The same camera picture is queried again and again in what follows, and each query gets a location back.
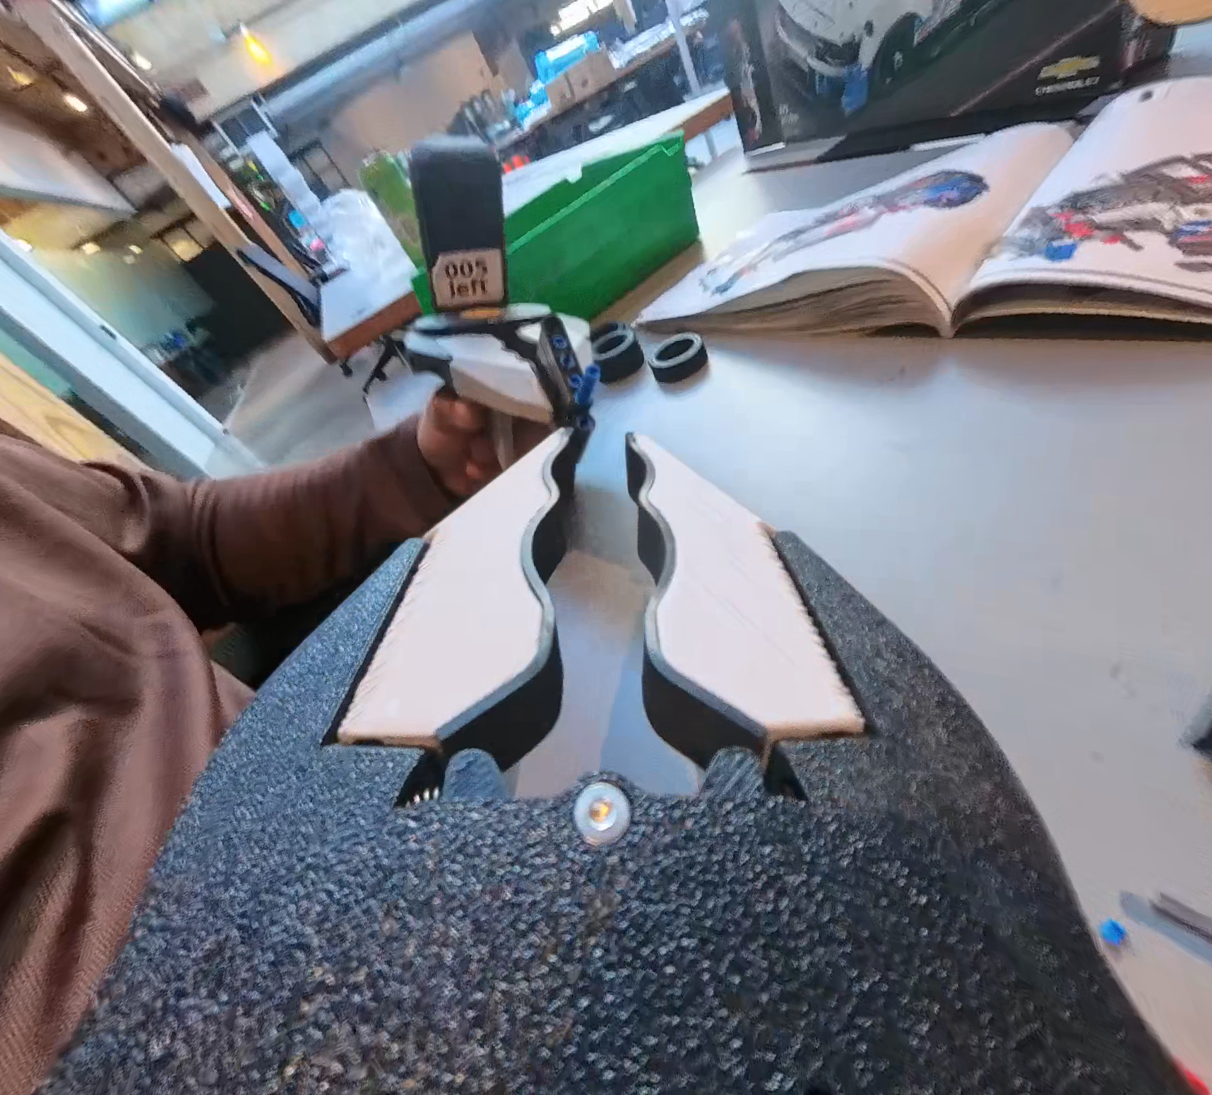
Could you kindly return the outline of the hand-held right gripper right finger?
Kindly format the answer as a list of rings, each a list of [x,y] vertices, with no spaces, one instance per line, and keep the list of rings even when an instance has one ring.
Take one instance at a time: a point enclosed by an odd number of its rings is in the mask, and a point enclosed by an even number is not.
[[[654,439],[626,439],[644,613],[644,709],[706,770],[724,750],[763,770],[782,743],[853,738],[868,723],[777,531]]]

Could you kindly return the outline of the silver ventilation duct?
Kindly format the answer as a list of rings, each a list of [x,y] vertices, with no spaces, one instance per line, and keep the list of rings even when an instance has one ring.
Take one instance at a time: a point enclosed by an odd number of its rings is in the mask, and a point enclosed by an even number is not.
[[[210,121],[221,124],[244,110],[260,108],[271,124],[278,124],[343,103],[409,60],[480,26],[503,2],[509,0],[420,2],[379,23],[363,37],[290,73],[283,83],[255,89],[249,96],[219,108]]]

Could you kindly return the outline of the grey brick piece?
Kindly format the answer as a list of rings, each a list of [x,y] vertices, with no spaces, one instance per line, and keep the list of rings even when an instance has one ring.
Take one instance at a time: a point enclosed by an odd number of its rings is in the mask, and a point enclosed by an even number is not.
[[[1124,890],[1118,898],[1125,915],[1150,929],[1156,929],[1175,945],[1211,963],[1211,913],[1198,910],[1172,894],[1145,898]]]

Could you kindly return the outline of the cardboard box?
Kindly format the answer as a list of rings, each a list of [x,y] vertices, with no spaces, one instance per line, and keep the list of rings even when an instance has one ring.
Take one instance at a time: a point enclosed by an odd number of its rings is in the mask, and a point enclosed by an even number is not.
[[[582,57],[546,83],[548,101],[553,114],[564,114],[590,98],[603,94],[617,80],[614,57],[599,48]]]

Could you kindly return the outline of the person's brown sweater torso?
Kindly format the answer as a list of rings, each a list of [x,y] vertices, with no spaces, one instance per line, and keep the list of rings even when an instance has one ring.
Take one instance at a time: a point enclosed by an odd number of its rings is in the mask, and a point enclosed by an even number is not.
[[[219,487],[2,439],[2,1091],[31,1093],[251,700],[199,638],[233,602]]]

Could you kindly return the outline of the black toy tyre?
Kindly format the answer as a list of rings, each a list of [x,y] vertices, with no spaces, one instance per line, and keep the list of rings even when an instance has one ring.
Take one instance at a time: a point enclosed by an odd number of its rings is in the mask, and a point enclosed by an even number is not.
[[[615,384],[646,368],[646,352],[635,329],[614,320],[590,330],[594,364],[601,384]]]
[[[647,364],[660,384],[679,384],[704,371],[710,354],[702,336],[688,330],[656,345],[647,355]]]

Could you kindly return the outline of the clear plastic bag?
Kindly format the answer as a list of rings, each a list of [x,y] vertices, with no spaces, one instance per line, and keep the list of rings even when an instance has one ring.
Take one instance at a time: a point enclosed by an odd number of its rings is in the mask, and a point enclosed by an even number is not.
[[[411,279],[416,265],[383,211],[363,190],[340,190],[320,201],[322,238],[352,272],[372,279]]]

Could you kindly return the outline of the black brick assembly blue pins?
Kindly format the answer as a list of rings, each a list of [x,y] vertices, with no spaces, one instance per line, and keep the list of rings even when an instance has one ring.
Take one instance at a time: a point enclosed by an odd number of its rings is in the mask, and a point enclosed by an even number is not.
[[[573,336],[558,314],[548,314],[539,322],[537,375],[551,405],[557,428],[571,428],[583,437],[594,430],[594,396],[601,373],[599,364],[582,359]]]

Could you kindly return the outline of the black toy car box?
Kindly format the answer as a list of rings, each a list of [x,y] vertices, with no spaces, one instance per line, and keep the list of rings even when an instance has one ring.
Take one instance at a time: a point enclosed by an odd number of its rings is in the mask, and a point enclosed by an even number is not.
[[[1061,108],[1168,57],[1129,0],[706,0],[747,153]]]

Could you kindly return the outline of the green plastic bin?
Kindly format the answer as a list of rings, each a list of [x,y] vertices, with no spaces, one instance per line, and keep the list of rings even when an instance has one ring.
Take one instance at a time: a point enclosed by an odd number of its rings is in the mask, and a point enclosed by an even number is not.
[[[505,210],[509,304],[594,320],[699,236],[681,133],[583,163],[580,178]],[[431,314],[423,261],[415,288]]]

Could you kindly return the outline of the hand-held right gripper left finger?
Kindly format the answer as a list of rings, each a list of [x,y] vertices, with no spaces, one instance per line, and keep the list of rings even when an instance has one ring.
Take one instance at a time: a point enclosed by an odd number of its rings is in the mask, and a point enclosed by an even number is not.
[[[345,746],[464,750],[514,768],[562,711],[550,581],[569,547],[583,432],[557,430],[439,522],[336,722]]]

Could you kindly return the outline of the light grey desk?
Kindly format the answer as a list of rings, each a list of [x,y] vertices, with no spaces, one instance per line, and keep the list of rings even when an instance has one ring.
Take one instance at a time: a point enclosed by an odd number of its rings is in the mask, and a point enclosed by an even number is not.
[[[1211,912],[1211,338],[710,336],[710,366],[608,387],[551,581],[571,677],[510,775],[548,796],[598,770],[695,791],[649,725],[624,437],[651,435],[811,547],[983,718],[1157,1036],[1211,1081],[1211,947],[1152,901]]]

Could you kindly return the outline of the person's left hand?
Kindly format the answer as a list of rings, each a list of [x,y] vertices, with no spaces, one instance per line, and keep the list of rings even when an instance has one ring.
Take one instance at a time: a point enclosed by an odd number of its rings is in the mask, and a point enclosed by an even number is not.
[[[512,419],[512,455],[496,439],[496,423],[509,418],[486,405],[466,402],[439,389],[422,410],[416,442],[434,482],[457,499],[468,499],[496,480],[516,458],[542,444],[551,428],[542,423]]]

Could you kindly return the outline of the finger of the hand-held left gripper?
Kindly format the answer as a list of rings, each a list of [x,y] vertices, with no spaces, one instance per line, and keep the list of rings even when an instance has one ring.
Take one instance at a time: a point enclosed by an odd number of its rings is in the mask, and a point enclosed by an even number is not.
[[[589,323],[551,311],[427,314],[406,330],[406,364],[443,380],[537,380],[539,341],[564,336],[574,366],[589,362]]]
[[[555,421],[557,410],[541,386],[537,366],[507,348],[455,352],[450,362],[455,394],[489,410],[525,421]]]

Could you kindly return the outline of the open instruction book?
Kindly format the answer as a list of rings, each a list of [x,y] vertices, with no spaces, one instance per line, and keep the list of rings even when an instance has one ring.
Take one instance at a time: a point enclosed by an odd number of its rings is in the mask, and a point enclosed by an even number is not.
[[[983,135],[866,190],[765,215],[637,322],[809,334],[1038,316],[1211,325],[1211,76],[1090,122]]]

